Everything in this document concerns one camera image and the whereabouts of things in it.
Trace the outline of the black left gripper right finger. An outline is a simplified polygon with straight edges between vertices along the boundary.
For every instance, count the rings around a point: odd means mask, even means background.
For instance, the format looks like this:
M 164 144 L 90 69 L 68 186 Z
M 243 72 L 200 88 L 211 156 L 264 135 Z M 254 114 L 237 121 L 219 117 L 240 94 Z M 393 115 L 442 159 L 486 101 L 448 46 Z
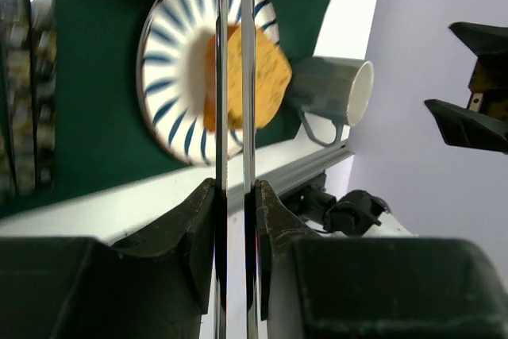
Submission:
M 322 237 L 256 184 L 270 338 L 504 338 L 507 294 L 474 243 Z

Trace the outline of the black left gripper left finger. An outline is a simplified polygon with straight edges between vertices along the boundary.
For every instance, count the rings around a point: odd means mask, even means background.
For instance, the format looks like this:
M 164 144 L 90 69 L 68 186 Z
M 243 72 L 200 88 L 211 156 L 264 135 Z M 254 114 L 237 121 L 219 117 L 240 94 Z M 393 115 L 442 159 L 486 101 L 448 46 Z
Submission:
M 208 311 L 214 184 L 106 245 L 93 237 L 1 240 L 4 338 L 196 338 Z

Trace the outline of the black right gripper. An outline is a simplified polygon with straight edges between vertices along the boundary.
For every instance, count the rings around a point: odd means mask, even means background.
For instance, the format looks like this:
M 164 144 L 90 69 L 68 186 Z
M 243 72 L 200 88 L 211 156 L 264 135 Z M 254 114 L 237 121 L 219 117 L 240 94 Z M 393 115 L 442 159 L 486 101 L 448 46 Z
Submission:
M 438 99 L 424 104 L 447 145 L 507 153 L 507 27 L 458 21 L 448 28 L 478 58 L 467 109 Z

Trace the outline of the bread slice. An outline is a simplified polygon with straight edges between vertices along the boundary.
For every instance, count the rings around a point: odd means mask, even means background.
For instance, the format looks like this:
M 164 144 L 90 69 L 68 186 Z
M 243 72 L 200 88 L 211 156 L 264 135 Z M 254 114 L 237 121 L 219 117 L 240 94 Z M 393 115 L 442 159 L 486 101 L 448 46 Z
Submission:
M 204 63 L 204 76 L 206 84 L 206 96 L 204 101 L 203 124 L 206 130 L 214 132 L 216 130 L 216 36 L 213 35 L 207 45 Z
M 241 27 L 228 27 L 228 123 L 243 128 Z M 291 66 L 282 50 L 256 30 L 255 123 L 264 128 L 275 117 L 291 81 Z

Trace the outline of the silver metal tongs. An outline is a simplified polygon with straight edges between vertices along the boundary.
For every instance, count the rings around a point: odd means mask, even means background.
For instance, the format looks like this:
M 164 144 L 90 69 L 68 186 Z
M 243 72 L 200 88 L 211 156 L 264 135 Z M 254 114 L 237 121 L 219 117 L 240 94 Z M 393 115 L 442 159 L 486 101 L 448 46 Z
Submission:
M 227 159 L 229 137 L 236 128 L 243 130 L 244 171 L 244 256 L 246 291 L 246 336 L 259 336 L 257 316 L 256 270 L 256 200 L 255 200 L 255 98 L 256 98 L 256 27 L 254 0 L 241 0 L 240 20 L 233 29 L 229 26 L 229 8 L 233 0 L 217 0 L 215 35 L 215 131 L 216 131 L 216 192 L 219 206 L 227 206 Z M 236 52 L 241 56 L 241 100 L 231 101 L 228 90 L 229 38 L 241 34 Z

